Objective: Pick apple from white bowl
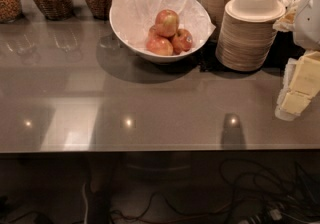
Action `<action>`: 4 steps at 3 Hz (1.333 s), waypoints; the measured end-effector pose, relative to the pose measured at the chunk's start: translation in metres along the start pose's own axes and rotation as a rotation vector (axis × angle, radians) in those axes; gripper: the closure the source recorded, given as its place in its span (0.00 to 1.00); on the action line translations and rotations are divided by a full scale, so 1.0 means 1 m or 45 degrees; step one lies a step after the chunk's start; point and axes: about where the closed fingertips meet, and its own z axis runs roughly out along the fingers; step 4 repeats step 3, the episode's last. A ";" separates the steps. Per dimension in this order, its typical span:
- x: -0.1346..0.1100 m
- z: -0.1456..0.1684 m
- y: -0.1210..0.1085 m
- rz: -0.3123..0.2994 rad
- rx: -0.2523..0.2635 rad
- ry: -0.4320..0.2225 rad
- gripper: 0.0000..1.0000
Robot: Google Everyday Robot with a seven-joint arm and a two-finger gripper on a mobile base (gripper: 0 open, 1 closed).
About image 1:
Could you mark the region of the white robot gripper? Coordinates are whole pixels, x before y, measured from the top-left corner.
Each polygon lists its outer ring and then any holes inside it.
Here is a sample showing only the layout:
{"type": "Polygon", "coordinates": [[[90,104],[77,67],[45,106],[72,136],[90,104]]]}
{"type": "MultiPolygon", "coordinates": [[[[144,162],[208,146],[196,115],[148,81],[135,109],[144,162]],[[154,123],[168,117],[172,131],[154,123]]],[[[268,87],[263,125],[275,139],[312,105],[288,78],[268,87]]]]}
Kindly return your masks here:
{"type": "Polygon", "coordinates": [[[320,0],[301,0],[295,18],[293,40],[307,51],[285,66],[275,116],[293,121],[320,92],[320,0]]]}

